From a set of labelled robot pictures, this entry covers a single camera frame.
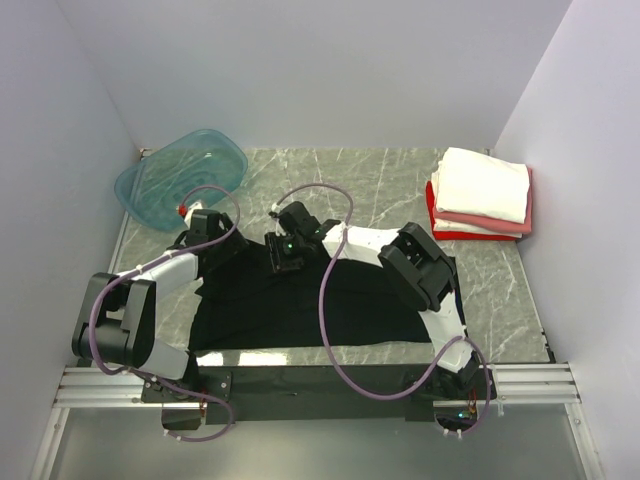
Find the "black t shirt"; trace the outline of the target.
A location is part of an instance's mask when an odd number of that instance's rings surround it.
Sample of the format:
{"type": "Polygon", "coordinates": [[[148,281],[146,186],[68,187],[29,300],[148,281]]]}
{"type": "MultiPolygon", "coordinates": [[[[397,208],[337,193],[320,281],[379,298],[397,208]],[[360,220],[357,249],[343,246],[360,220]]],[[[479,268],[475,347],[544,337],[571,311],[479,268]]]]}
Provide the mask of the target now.
{"type": "MultiPolygon", "coordinates": [[[[285,274],[272,270],[267,248],[250,242],[203,277],[191,325],[192,352],[322,346],[318,298],[327,255],[285,274]]],[[[379,267],[340,260],[325,296],[333,346],[427,343],[419,314],[401,302],[379,267]]]]}

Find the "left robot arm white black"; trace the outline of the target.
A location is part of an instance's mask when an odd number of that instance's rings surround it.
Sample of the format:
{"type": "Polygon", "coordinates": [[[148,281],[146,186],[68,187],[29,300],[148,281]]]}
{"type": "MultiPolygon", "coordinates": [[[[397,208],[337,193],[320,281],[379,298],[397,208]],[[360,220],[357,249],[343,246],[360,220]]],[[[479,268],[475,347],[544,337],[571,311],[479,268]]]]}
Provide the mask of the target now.
{"type": "Polygon", "coordinates": [[[247,247],[227,214],[195,210],[188,229],[148,267],[90,278],[72,336],[73,354],[85,360],[99,356],[103,363],[164,378],[173,399],[193,399],[200,388],[197,361],[156,337],[157,301],[247,247]]]}

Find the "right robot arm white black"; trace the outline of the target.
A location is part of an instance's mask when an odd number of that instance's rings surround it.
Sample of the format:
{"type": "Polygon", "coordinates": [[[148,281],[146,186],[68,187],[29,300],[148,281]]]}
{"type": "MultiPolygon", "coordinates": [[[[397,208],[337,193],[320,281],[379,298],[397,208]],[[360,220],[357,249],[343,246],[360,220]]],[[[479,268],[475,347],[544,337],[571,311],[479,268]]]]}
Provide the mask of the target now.
{"type": "Polygon", "coordinates": [[[274,269],[279,268],[281,254],[297,258],[295,251],[300,243],[320,244],[330,255],[319,287],[320,336],[332,367],[354,391],[374,400],[399,400],[418,391],[434,374],[439,376],[442,393],[452,399],[460,399],[473,390],[477,374],[484,376],[486,387],[490,386],[484,355],[466,332],[454,259],[446,255],[421,226],[408,222],[400,229],[380,230],[354,227],[348,220],[321,224],[298,201],[283,209],[274,204],[269,215],[287,237],[283,241],[275,234],[265,236],[274,269]],[[417,312],[424,324],[436,356],[423,375],[404,391],[380,394],[360,387],[332,351],[325,296],[330,276],[340,260],[381,268],[401,302],[417,312]]]}

